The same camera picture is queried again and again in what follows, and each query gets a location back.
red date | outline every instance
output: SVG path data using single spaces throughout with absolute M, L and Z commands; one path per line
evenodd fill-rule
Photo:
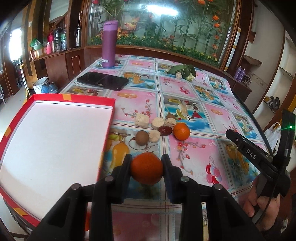
M 160 132 L 161 136 L 168 136 L 173 132 L 173 129 L 169 126 L 161 126 L 158 128 L 158 131 Z

hand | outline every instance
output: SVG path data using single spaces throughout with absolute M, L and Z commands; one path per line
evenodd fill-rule
M 256 193 L 257 183 L 258 183 L 258 177 L 256 177 L 253 181 L 253 187 L 251 188 L 251 191 L 243 207 L 243 210 L 246 212 L 246 214 L 249 217 L 253 217 L 255 214 L 254 206 L 258 204 L 260 209 L 264 211 L 269 200 L 269 197 L 265 197 L 265 196 L 257 197 L 257 193 Z M 271 199 L 269 206 L 266 209 L 265 216 L 263 217 L 261 222 L 256 225 L 260 232 L 269 230 L 274 225 L 276 217 L 279 213 L 279 203 L 280 203 L 280 195 L 278 195 L 276 198 L 273 197 Z

table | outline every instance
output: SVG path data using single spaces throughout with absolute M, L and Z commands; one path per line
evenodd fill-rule
M 130 80 L 128 85 L 116 92 L 82 85 L 75 78 L 61 93 L 116 99 L 102 176 L 110 174 L 118 165 L 116 160 L 121 160 L 126 153 L 136 156 L 153 151 L 159 158 L 168 153 L 172 164 L 180 167 L 184 175 L 203 185 L 221 183 L 241 204 L 258 171 L 237 153 L 225 132 L 227 129 L 236 130 L 267 150 L 262 136 L 232 94 L 226 79 L 198 68 L 192 83 L 165 73 L 169 66 L 177 64 L 150 57 L 117 55 L 116 66 L 103 69 L 100 60 L 96 60 L 79 76 L 88 71 L 122 76 Z M 143 149 L 133 139 L 142 129 L 134 125 L 136 113 L 146 114 L 150 120 L 165 118 L 172 113 L 177 122 L 182 121 L 189 126 L 191 135 L 182 142 L 171 134 Z M 207 174 L 208 165 L 215 168 L 215 176 Z M 168 201 L 163 180 L 147 186 L 131 178 L 124 204 L 112 206 L 115 240 L 178 239 L 181 210 L 181 205 L 172 205 Z M 206 230 L 206 209 L 204 211 Z

white bucket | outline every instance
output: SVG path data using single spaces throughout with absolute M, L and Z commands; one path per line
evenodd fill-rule
M 43 77 L 33 84 L 33 89 L 36 94 L 41 94 L 42 85 L 44 84 L 49 85 L 48 77 Z

glass display case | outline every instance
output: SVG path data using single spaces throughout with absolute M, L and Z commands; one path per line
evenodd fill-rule
M 152 47 L 219 66 L 236 0 L 92 0 L 87 45 L 102 43 L 103 22 L 118 20 L 118 45 Z

